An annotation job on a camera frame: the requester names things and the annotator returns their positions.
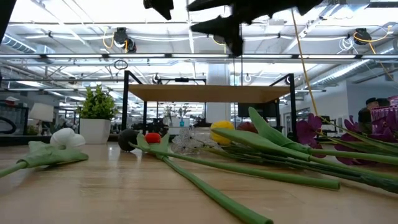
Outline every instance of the wooden shelf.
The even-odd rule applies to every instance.
[[[130,85],[144,101],[267,103],[289,93],[282,86]]]

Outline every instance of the green flower stem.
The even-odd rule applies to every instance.
[[[11,173],[13,173],[13,172],[15,172],[17,170],[24,169],[26,167],[27,167],[27,163],[26,162],[18,162],[17,164],[15,164],[15,165],[13,165],[11,167],[8,167],[8,168],[5,168],[3,170],[0,170],[0,178],[4,177],[4,176],[7,176],[8,174],[11,174]]]
[[[311,156],[310,160],[312,162],[317,162],[319,164],[324,164],[324,165],[328,165],[328,166],[333,166],[333,167],[339,167],[342,169],[346,169],[346,170],[352,170],[352,171],[356,171],[356,172],[360,172],[363,174],[370,174],[370,175],[374,175],[376,177],[380,177],[380,178],[387,178],[387,179],[392,179],[392,180],[398,180],[398,176],[396,175],[390,175],[390,174],[385,174],[385,173],[380,173],[380,172],[376,172],[376,171],[371,171],[371,170],[367,170],[367,169],[361,169],[355,166],[347,166],[344,164],[339,164],[336,162],[332,162],[332,161],[328,161],[326,159],[319,159],[316,157]]]
[[[190,162],[194,162],[197,164],[202,164],[202,165],[206,165],[206,166],[210,166],[210,167],[215,167],[218,169],[224,169],[224,170],[229,170],[229,171],[233,171],[233,172],[238,172],[241,174],[263,177],[265,179],[270,179],[270,180],[278,180],[278,181],[283,181],[283,182],[288,182],[288,183],[293,183],[293,184],[309,185],[312,187],[320,187],[320,188],[332,189],[332,190],[338,190],[340,188],[340,183],[336,180],[323,180],[323,179],[317,179],[317,178],[312,178],[312,177],[303,177],[301,175],[279,174],[276,172],[250,169],[250,168],[241,167],[241,166],[231,166],[231,165],[222,164],[219,162],[204,161],[201,159],[195,159],[195,158],[188,157],[188,156],[181,156],[181,155],[173,154],[173,153],[169,153],[169,152],[159,152],[159,151],[151,151],[151,152],[159,154],[161,156],[175,157],[177,159],[183,159],[185,161],[190,161]]]
[[[392,157],[392,156],[381,156],[376,154],[368,154],[360,152],[342,152],[336,150],[322,150],[322,149],[310,149],[310,152],[313,155],[318,154],[318,155],[328,155],[328,156],[340,156],[340,157],[353,158],[353,159],[366,159],[369,161],[398,165],[398,157]]]
[[[247,224],[273,224],[274,222],[262,215],[248,209],[247,207],[235,202],[233,199],[229,198],[225,194],[221,193],[219,190],[214,189],[212,186],[208,185],[206,182],[199,179],[197,176],[193,175],[191,172],[181,168],[176,165],[167,157],[163,157],[162,160],[169,165],[173,170],[178,172],[180,175],[187,178],[190,182],[195,184],[200,190],[202,190],[207,196],[212,198],[215,202],[225,208],[227,211],[231,212],[233,215],[238,217],[244,223]]]

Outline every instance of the person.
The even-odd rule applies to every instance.
[[[358,112],[359,130],[366,134],[372,133],[371,109],[379,107],[379,102],[375,97],[366,100],[366,107]]]

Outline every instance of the potted plant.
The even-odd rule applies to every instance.
[[[111,130],[111,119],[118,112],[113,97],[98,85],[95,91],[87,88],[87,97],[80,114],[80,134],[87,144],[105,144]]]

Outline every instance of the ceiling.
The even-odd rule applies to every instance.
[[[137,54],[228,53],[224,45],[217,44],[206,35],[191,34],[189,29],[190,24],[213,19],[219,15],[228,16],[230,12],[227,7],[188,13],[187,3],[193,0],[174,0],[172,20],[166,21],[153,9],[144,9],[142,1],[137,0],[44,0],[43,7],[33,1],[35,0],[17,1],[6,33],[34,49],[45,45],[57,54],[124,53],[122,48],[115,45],[111,48],[105,45],[111,45],[112,33],[117,27],[126,27],[129,37],[136,43]],[[295,12],[304,54],[371,54],[369,45],[355,45],[352,44],[352,37],[346,41],[345,37],[348,34],[352,35],[355,28],[367,28],[373,39],[383,37],[381,41],[374,43],[377,51],[379,45],[391,41],[398,31],[397,8],[365,8],[351,5],[327,7],[329,7],[327,4],[321,4],[303,16]],[[324,16],[325,13],[327,15],[320,20],[320,15]],[[241,30],[245,40],[245,54],[297,54],[299,52],[290,10],[275,13],[272,19],[268,16],[257,18],[251,26],[242,25]],[[5,44],[0,46],[0,52],[21,54],[20,51]],[[8,63],[23,67],[33,74],[13,70],[17,72],[17,76],[13,76],[10,72],[9,77],[37,78],[38,75],[42,77],[45,74],[51,74],[51,78],[117,78],[118,80],[101,82],[101,84],[123,88],[123,83],[119,82],[123,79],[123,71],[116,69],[113,61],[109,61],[107,66],[104,66],[106,62],[100,64],[98,60],[85,60],[85,62],[92,65],[73,66],[71,64],[67,67],[48,65],[46,71],[44,66],[28,66],[25,60],[8,60]],[[146,59],[135,59],[136,66],[129,67],[134,73],[139,74],[137,76],[144,83],[150,83],[155,74],[163,78],[206,77],[209,75],[209,63],[212,63],[206,60],[184,62],[172,59],[151,59],[148,66],[147,62]],[[244,85],[269,85],[288,73],[294,73],[298,82],[303,81],[301,63],[249,63],[245,61],[241,63],[239,60],[235,60],[234,63],[231,61],[219,63],[228,64],[225,74],[230,75],[231,80],[234,80],[234,75],[249,74],[252,78],[250,82],[244,80]],[[306,69],[310,77],[315,77],[337,65],[329,62],[306,63]],[[3,66],[10,68],[10,64],[3,64]],[[376,81],[383,82],[381,79],[373,79],[369,82]],[[235,77],[235,83],[240,85],[239,78]],[[66,82],[50,84],[64,88],[82,86],[81,83],[78,83],[76,87]]]

